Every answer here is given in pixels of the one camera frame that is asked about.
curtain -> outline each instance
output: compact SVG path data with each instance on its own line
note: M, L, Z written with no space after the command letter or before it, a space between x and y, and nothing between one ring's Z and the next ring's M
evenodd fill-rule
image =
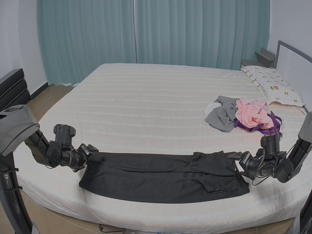
M269 26L270 0L135 0L137 62L238 70Z
M136 63L134 0L37 0L48 84L78 83L103 63Z

white label sticker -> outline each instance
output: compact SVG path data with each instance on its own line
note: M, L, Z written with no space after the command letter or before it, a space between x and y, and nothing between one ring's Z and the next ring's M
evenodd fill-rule
M248 154L246 155L246 157L244 158L244 160L243 160L243 163L244 163L244 164L247 162L249 156L250 156L250 153L248 153Z
M89 151L87 150L87 148L86 148L84 145L82 145L81 148L85 151L85 153L86 153L87 155L90 154Z

pink garment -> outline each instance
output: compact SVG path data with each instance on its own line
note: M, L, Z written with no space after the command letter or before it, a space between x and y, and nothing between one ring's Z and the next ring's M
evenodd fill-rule
M263 124L262 129L268 129L274 126L272 119L268 116L271 113L265 100L247 102L246 98L240 98L236 101L236 119L244 126L253 128L258 124Z

baseboard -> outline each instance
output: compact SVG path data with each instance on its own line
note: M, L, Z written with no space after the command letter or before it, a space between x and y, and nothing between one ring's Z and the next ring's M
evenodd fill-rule
M31 94L32 99L35 99L42 91L44 91L48 87L48 83L46 82L40 88L38 88L35 92Z

white headboard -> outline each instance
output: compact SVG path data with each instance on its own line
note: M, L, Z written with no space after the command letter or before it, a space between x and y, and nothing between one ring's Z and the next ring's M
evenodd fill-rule
M312 58L278 41L274 68L300 94L305 108L312 111Z

